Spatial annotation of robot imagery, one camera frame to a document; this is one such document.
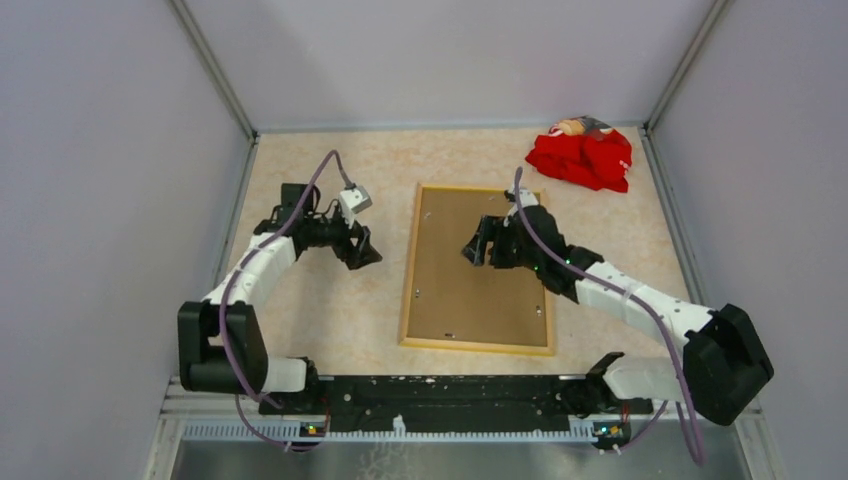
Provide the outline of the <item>yellow wooden picture frame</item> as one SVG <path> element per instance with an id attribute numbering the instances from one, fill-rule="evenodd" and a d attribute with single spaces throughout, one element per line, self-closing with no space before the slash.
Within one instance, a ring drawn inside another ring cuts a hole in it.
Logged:
<path id="1" fill-rule="evenodd" d="M 474 266 L 461 254 L 484 215 L 510 209 L 500 189 L 420 184 L 406 261 L 400 345 L 552 356 L 553 297 L 525 268 Z"/>

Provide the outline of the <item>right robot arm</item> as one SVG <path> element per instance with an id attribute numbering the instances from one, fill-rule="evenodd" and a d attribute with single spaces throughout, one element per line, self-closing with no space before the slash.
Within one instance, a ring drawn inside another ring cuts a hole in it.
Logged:
<path id="1" fill-rule="evenodd" d="M 548 292 L 612 315 L 667 348 L 666 357 L 614 355 L 601 365 L 586 385 L 589 404 L 600 412 L 630 399 L 664 400 L 728 426 L 774 377 L 745 310 L 696 305 L 632 278 L 602 255 L 567 243 L 542 206 L 482 216 L 461 254 L 474 266 L 526 268 Z"/>

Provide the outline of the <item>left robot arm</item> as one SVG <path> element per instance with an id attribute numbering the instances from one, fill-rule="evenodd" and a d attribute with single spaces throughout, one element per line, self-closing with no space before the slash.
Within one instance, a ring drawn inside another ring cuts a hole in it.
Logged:
<path id="1" fill-rule="evenodd" d="M 203 299 L 178 310 L 178 362 L 187 391 L 248 395 L 256 402 L 282 393 L 297 413 L 319 404 L 320 386 L 306 357 L 273 357 L 257 315 L 286 270 L 311 248 L 329 248 L 348 269 L 378 263 L 371 232 L 356 216 L 372 204 L 364 187 L 351 184 L 327 210 L 307 184 L 284 183 L 279 203 L 252 232 L 248 246 L 225 278 Z"/>

